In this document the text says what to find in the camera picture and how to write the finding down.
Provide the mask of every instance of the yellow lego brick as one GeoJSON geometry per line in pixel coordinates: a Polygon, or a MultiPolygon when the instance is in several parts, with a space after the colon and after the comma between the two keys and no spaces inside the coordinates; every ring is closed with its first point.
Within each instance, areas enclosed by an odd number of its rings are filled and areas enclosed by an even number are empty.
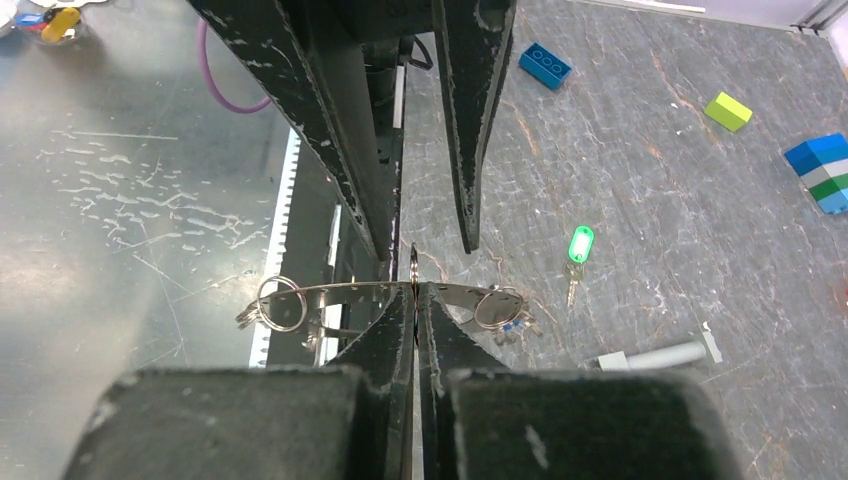
{"type": "Polygon", "coordinates": [[[735,132],[742,128],[749,120],[751,120],[751,116],[754,114],[750,108],[742,105],[738,100],[724,92],[719,93],[718,96],[713,99],[709,105],[707,105],[704,113],[731,132],[735,132]]]}

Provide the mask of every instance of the blue block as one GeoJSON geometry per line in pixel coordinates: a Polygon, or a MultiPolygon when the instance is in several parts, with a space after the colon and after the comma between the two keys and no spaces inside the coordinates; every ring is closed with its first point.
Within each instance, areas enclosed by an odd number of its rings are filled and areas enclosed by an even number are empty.
{"type": "Polygon", "coordinates": [[[822,165],[848,159],[848,141],[841,133],[814,138],[783,154],[799,176],[822,165]]]}
{"type": "Polygon", "coordinates": [[[521,54],[518,65],[551,90],[559,88],[571,72],[571,67],[538,43],[530,45],[530,48],[521,54]]]}
{"type": "Polygon", "coordinates": [[[836,215],[848,210],[848,189],[841,190],[822,200],[819,200],[819,207],[824,213],[836,215]]]}

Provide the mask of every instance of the key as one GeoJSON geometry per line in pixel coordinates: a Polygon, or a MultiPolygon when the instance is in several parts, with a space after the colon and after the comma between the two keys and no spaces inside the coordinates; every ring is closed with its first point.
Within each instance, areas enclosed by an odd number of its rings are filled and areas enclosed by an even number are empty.
{"type": "Polygon", "coordinates": [[[565,273],[568,275],[568,294],[565,297],[567,306],[574,306],[574,295],[577,293],[577,284],[583,280],[583,264],[568,262],[565,264],[565,273]]]}

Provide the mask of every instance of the white tube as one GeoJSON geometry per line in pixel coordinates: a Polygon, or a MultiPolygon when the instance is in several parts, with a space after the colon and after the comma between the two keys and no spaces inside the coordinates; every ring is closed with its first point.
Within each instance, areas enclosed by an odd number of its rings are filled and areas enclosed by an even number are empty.
{"type": "Polygon", "coordinates": [[[654,370],[683,365],[706,356],[707,349],[695,341],[627,357],[627,365],[630,370],[654,370]]]}

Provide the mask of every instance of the key tag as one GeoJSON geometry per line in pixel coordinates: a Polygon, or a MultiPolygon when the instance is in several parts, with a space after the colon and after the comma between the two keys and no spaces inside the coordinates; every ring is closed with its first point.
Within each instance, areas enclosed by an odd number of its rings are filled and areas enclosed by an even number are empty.
{"type": "Polygon", "coordinates": [[[568,258],[581,265],[589,258],[592,244],[595,243],[595,232],[591,228],[580,225],[571,236],[571,245],[568,246],[568,258]]]}

